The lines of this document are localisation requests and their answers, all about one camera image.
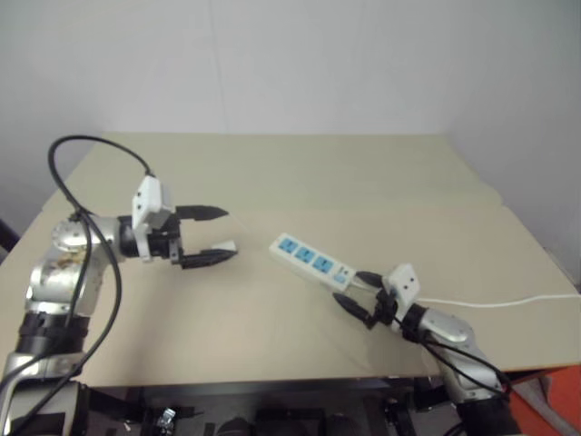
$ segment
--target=table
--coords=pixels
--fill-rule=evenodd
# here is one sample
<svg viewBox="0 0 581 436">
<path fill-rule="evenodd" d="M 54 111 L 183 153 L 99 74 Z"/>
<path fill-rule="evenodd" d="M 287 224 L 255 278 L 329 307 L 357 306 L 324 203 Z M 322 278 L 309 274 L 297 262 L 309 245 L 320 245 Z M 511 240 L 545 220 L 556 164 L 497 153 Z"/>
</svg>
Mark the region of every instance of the table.
<svg viewBox="0 0 581 436">
<path fill-rule="evenodd" d="M 422 297 L 506 302 L 576 292 L 500 196 L 443 136 L 108 134 L 134 149 L 177 204 L 231 212 L 185 223 L 186 251 L 234 239 L 240 254 L 207 269 L 167 261 L 122 264 L 123 303 L 112 333 L 80 380 L 93 386 L 288 381 L 437 372 L 388 328 L 369 332 L 330 293 L 274 262 L 268 246 L 291 233 L 356 268 L 413 263 Z M 68 179 L 104 216 L 128 214 L 142 169 L 95 146 Z M 0 354 L 13 350 L 34 263 L 71 208 L 44 206 L 0 267 Z M 372 295 L 350 290 L 366 304 Z M 87 344 L 113 303 L 105 275 Z M 579 300 L 476 309 L 431 304 L 474 327 L 503 370 L 581 361 Z"/>
</svg>

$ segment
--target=white wall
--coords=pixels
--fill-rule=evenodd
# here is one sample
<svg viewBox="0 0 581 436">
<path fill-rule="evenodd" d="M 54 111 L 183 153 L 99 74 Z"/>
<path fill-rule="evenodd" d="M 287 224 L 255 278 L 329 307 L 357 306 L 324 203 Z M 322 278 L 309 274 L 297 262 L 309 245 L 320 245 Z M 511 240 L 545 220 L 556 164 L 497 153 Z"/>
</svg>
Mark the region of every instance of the white wall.
<svg viewBox="0 0 581 436">
<path fill-rule="evenodd" d="M 66 133 L 448 132 L 579 279 L 578 0 L 0 3 L 0 216 Z M 81 150 L 61 155 L 70 171 Z"/>
</svg>

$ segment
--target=robotic arm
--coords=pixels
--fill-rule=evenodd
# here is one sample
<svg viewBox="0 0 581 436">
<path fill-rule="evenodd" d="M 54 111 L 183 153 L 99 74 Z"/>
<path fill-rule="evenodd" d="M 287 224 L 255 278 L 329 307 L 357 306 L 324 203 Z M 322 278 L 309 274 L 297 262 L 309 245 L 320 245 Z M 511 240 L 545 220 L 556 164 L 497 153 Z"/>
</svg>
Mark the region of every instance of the robotic arm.
<svg viewBox="0 0 581 436">
<path fill-rule="evenodd" d="M 357 275 L 379 289 L 375 312 L 368 313 L 344 294 L 334 293 L 335 300 L 369 329 L 384 323 L 436 358 L 468 436 L 520 434 L 502 391 L 506 376 L 487 362 L 467 322 L 414 303 L 419 280 L 410 264 L 401 264 L 387 277 L 373 272 Z"/>
<path fill-rule="evenodd" d="M 145 262 L 161 257 L 183 269 L 210 266 L 235 255 L 234 243 L 186 255 L 180 222 L 226 214 L 213 206 L 178 206 L 173 211 L 167 189 L 146 175 L 133 198 L 132 216 L 92 217 L 103 238 L 78 220 L 57 224 L 52 246 L 31 274 L 16 348 L 6 360 L 0 388 L 1 434 L 82 434 L 86 430 L 88 390 L 76 381 L 58 389 L 56 385 L 70 371 L 81 372 L 77 365 L 85 356 L 84 338 L 109 264 L 103 240 L 118 263 L 132 257 Z M 90 243 L 86 232 L 90 232 Z M 89 262 L 82 272 L 87 251 Z M 73 289 L 79 279 L 75 299 Z M 57 390 L 54 397 L 27 419 L 26 414 L 51 390 Z"/>
</svg>

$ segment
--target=power strip switch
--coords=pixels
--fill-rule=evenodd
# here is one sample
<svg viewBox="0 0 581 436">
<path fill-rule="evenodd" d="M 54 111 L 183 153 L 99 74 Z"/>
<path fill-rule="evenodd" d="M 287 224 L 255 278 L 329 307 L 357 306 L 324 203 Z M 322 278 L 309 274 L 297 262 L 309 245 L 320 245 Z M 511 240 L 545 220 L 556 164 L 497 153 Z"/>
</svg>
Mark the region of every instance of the power strip switch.
<svg viewBox="0 0 581 436">
<path fill-rule="evenodd" d="M 344 292 L 355 276 L 355 269 L 328 256 L 287 233 L 281 234 L 269 248 L 275 259 L 297 274 Z"/>
</svg>

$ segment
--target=white power strip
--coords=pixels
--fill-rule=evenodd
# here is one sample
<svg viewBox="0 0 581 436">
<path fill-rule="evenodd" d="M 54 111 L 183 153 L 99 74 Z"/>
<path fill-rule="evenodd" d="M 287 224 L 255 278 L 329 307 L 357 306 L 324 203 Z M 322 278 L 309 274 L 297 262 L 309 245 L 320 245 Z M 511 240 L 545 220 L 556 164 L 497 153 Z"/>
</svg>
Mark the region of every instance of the white power strip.
<svg viewBox="0 0 581 436">
<path fill-rule="evenodd" d="M 355 276 L 355 269 L 287 233 L 276 238 L 269 250 L 294 272 L 337 291 L 345 291 Z"/>
</svg>

